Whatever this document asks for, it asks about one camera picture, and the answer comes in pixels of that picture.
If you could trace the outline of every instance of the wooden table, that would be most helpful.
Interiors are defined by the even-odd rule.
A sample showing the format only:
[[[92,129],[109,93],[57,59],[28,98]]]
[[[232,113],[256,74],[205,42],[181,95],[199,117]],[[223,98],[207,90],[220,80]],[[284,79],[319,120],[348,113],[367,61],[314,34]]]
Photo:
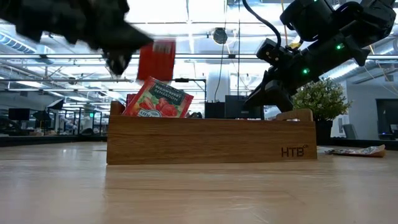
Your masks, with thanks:
[[[0,223],[397,223],[398,153],[107,166],[106,144],[0,148]]]

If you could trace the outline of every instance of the green plant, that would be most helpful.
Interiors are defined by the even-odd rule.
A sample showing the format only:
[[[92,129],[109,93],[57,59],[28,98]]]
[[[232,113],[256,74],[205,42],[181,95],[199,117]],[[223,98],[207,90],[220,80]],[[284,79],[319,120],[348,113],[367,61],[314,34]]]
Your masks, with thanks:
[[[343,94],[343,87],[329,78],[303,86],[293,97],[295,109],[309,108],[314,121],[330,121],[346,114],[351,102]]]

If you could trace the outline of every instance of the wooden box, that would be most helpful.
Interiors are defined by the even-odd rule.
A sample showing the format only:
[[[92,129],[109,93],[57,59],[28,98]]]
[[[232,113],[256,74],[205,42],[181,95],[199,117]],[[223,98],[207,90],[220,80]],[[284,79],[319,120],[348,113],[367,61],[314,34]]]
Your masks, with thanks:
[[[317,158],[310,110],[277,115],[275,121],[143,118],[121,116],[113,102],[108,164],[189,164],[307,161]],[[298,118],[300,121],[285,121]]]

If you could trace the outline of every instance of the crumpled wrapper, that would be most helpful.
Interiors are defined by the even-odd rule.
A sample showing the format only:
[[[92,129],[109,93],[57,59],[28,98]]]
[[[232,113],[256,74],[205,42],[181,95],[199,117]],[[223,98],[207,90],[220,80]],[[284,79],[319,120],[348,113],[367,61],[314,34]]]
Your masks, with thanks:
[[[325,151],[326,154],[341,156],[365,156],[365,157],[384,157],[386,155],[386,146],[371,146],[365,149],[332,149]]]

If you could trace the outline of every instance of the potted plant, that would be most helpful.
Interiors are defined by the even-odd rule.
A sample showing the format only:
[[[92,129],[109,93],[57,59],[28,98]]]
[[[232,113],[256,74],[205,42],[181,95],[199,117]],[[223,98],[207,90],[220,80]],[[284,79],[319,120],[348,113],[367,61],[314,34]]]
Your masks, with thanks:
[[[317,129],[317,143],[330,142],[333,119],[346,114],[351,106],[343,94],[343,87],[329,78],[301,87],[293,97],[294,109],[309,108]]]

